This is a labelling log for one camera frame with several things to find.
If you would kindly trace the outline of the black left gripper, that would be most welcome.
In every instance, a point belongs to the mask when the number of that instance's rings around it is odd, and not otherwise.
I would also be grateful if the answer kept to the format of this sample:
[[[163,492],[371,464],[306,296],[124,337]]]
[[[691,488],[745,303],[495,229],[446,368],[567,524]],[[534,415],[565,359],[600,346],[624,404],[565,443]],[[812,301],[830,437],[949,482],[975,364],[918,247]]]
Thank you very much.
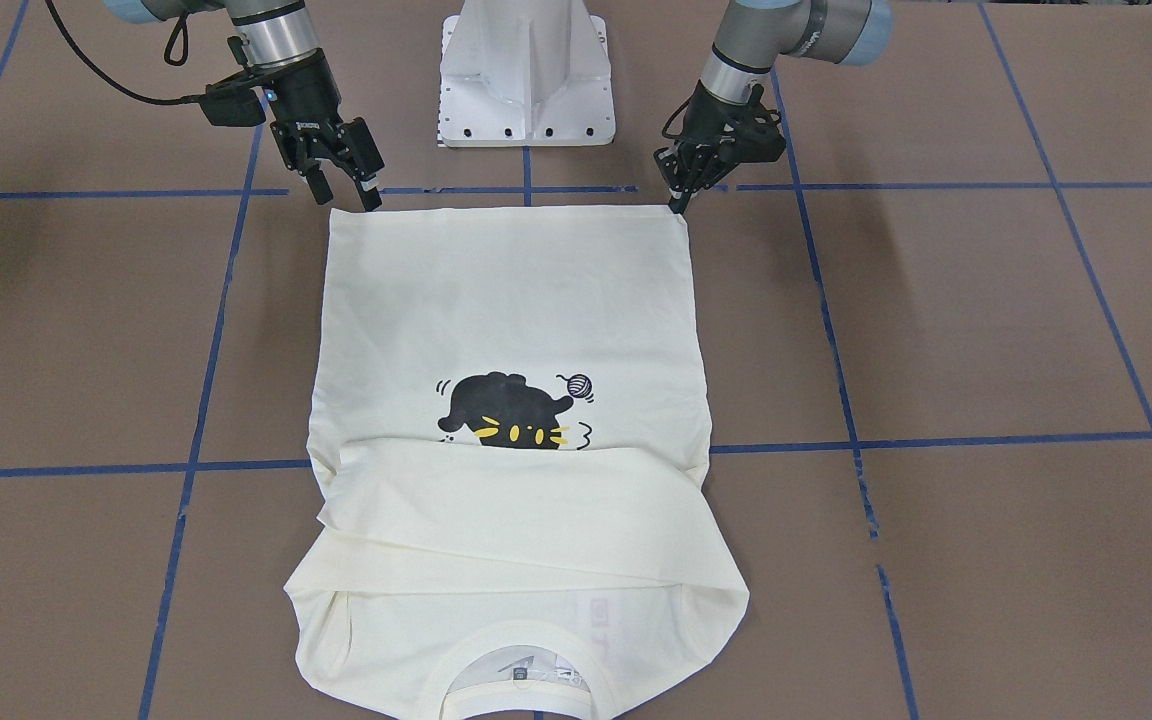
[[[723,161],[721,142],[726,141],[723,124],[732,109],[744,105],[753,90],[755,81],[745,88],[746,100],[728,103],[713,94],[702,81],[696,83],[690,99],[675,111],[682,115],[680,132],[669,132],[673,118],[662,128],[662,136],[670,145],[654,152],[654,160],[664,182],[669,188],[668,209],[673,214],[685,214],[692,197],[717,184],[738,165]]]

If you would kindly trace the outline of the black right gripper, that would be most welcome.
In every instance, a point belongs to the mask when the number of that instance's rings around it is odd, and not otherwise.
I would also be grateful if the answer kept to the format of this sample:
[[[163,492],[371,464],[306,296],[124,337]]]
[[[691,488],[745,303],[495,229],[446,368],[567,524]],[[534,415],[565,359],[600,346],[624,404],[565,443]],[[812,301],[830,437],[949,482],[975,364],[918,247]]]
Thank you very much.
[[[285,167],[302,170],[316,204],[325,206],[334,199],[319,161],[328,160],[348,172],[364,211],[380,209],[382,158],[361,119],[344,122],[340,118],[340,94],[328,60],[308,55],[262,70],[262,90],[274,113],[271,131]]]

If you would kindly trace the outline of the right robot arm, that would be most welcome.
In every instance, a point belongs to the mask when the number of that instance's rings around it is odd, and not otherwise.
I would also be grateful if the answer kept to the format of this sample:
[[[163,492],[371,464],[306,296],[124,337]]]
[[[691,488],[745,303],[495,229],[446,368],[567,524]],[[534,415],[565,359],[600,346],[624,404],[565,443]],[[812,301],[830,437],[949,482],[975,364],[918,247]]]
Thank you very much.
[[[200,94],[179,97],[194,104],[215,127],[257,127],[270,131],[285,168],[310,187],[320,205],[334,194],[323,162],[344,172],[366,211],[381,206],[380,151],[364,118],[340,115],[340,91],[303,1],[108,1],[106,9],[132,24],[175,22],[174,40],[185,41],[195,14],[227,13],[227,44],[238,71],[207,85]]]

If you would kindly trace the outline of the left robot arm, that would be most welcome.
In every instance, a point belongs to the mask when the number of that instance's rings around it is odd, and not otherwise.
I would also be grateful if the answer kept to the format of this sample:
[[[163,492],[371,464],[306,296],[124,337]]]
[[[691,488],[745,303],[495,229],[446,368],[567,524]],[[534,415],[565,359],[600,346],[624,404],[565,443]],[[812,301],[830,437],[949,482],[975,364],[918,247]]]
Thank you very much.
[[[668,145],[654,152],[668,209],[684,214],[692,197],[742,164],[785,154],[780,113],[761,101],[780,56],[864,67],[893,32],[887,1],[732,1],[707,63],[684,104],[664,123]]]

